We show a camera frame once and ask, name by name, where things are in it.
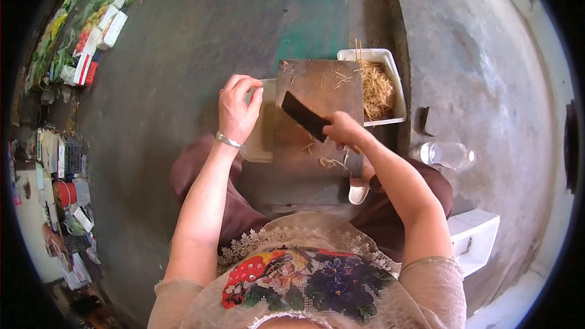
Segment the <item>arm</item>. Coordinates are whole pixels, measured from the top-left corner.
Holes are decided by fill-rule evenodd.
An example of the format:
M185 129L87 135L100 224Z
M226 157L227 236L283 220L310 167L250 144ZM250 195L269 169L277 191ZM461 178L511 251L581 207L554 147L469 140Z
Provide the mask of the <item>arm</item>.
M384 147L347 113L335 112L327 119L332 125L325 126L323 133L337 143L358 146L374 166L380 183L404 224L403 264L406 266L414 260L434 255L454 257L441 203L420 173Z
M246 106L244 97L259 80L233 75L219 93L219 130L225 137L244 143L252 132L262 102L262 88ZM223 220L229 170L238 149L217 140L200 174L186 195L172 237L171 257L165 280L190 279L201 286L217 278L217 250Z

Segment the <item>woman's right hand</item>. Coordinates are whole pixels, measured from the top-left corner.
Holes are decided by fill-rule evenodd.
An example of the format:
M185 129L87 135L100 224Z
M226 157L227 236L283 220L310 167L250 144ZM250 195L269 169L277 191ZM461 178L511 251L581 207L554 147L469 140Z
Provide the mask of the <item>woman's right hand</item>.
M341 146L361 147L367 135L370 135L363 126L345 112L336 111L325 116L324 119L331 121L331 125L323 127L323 133Z

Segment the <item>silver bracelet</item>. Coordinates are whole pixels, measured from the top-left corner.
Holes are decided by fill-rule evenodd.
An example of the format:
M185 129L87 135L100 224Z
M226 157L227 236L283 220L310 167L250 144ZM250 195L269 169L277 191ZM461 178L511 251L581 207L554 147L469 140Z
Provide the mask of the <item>silver bracelet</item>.
M236 149L239 149L242 147L241 143L236 143L233 140L230 140L229 138L225 137L222 133L220 133L219 131L215 134L215 138L218 141L221 141L222 143L227 143L229 146L233 146Z

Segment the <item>woman's left hand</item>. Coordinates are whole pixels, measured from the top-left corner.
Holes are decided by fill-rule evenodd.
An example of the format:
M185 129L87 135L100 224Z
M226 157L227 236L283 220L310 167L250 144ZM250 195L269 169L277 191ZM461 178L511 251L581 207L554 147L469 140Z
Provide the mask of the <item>woman's left hand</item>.
M250 104L244 99L252 87ZM247 75L232 75L219 91L219 132L236 143L244 143L258 119L262 104L262 82Z

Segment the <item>cleaver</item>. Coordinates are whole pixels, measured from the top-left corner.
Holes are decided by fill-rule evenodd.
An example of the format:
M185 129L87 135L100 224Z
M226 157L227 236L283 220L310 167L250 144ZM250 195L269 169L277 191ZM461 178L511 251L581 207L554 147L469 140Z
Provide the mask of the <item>cleaver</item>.
M305 130L309 131L309 133L317 140L322 143L325 142L327 135L323 133L323 127L331 125L331 122L319 117L309 108L306 108L305 105L299 102L290 91L287 91L284 95L284 99L282 100L282 110L299 125L303 126Z

